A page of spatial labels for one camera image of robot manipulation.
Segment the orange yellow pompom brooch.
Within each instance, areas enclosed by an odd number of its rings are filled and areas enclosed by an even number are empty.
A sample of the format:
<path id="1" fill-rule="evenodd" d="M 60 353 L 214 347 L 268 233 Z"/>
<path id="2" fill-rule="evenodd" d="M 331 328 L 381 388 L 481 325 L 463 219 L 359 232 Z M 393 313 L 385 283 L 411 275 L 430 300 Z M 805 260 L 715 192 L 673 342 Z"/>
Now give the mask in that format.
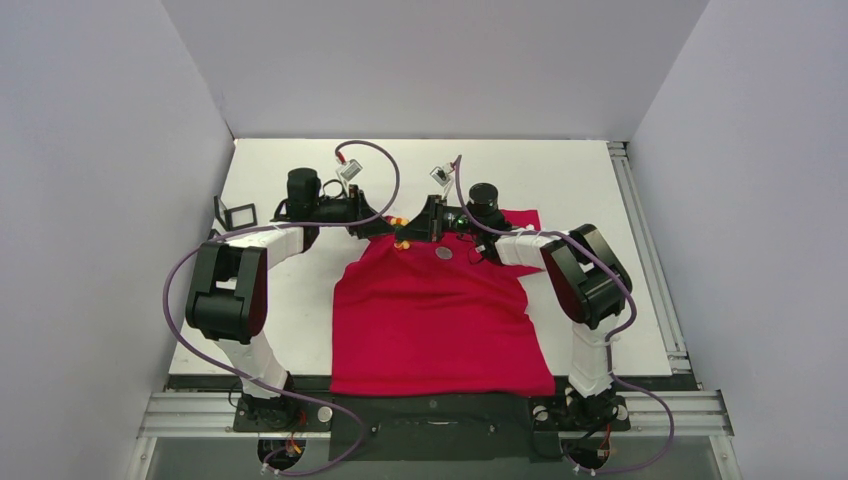
<path id="1" fill-rule="evenodd" d="M 394 248 L 398 251 L 408 250 L 411 244 L 403 238 L 402 231 L 408 225 L 409 220 L 404 217 L 390 216 L 388 222 L 394 229 Z"/>

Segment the red t-shirt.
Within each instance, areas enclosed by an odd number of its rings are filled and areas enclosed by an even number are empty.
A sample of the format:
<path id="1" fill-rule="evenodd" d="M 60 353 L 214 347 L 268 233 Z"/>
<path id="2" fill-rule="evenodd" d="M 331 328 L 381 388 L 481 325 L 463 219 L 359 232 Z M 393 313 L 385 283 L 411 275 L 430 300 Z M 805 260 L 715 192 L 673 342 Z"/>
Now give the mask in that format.
<path id="1" fill-rule="evenodd" d="M 406 250 L 370 240 L 336 283 L 331 390 L 402 397 L 501 392 L 548 396 L 546 363 L 521 278 L 524 266 L 496 266 L 467 236 L 447 234 Z"/>

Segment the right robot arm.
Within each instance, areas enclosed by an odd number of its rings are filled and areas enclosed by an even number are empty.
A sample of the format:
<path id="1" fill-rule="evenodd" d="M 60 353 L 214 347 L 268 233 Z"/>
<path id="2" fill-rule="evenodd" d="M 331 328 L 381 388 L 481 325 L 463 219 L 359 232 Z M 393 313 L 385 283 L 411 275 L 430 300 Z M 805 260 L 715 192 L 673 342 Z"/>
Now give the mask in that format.
<path id="1" fill-rule="evenodd" d="M 482 257 L 499 266 L 541 269 L 572 322 L 566 418 L 588 427 L 604 412 L 601 394 L 611 389 L 611 343 L 631 301 L 632 281 L 605 237 L 593 224 L 572 230 L 542 231 L 510 222 L 489 183 L 470 188 L 467 200 L 451 206 L 439 195 L 427 198 L 413 219 L 391 220 L 398 242 L 436 243 L 446 234 L 467 235 Z"/>

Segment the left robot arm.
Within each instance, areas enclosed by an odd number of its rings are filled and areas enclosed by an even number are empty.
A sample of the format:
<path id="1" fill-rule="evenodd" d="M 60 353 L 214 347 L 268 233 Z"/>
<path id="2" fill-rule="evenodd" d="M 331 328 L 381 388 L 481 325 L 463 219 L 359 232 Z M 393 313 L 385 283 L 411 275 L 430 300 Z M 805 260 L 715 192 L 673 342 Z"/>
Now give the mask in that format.
<path id="1" fill-rule="evenodd" d="M 307 252 L 329 225 L 340 224 L 358 239 L 394 231 L 357 186 L 347 187 L 338 197 L 323 194 L 322 188 L 316 170 L 290 171 L 287 196 L 278 205 L 274 227 L 200 246 L 186 300 L 189 326 L 213 341 L 233 369 L 245 373 L 244 393 L 262 400 L 259 416 L 275 430 L 295 423 L 299 405 L 283 393 L 290 387 L 289 373 L 263 333 L 269 270 Z"/>

